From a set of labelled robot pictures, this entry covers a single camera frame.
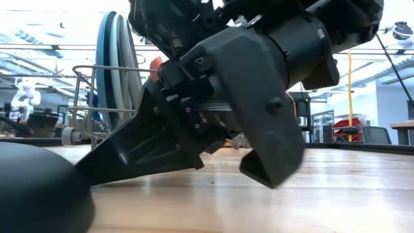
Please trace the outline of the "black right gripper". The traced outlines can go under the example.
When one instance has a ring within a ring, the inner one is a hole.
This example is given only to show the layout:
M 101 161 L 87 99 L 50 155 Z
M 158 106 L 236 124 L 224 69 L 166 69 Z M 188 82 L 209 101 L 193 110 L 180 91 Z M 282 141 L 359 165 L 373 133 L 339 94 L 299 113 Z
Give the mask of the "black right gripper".
M 157 69 L 131 119 L 76 163 L 91 186 L 157 173 L 201 169 L 241 134 L 253 150 L 241 173 L 275 189 L 301 166 L 305 142 L 285 98 L 285 60 L 268 37 L 229 27 Z

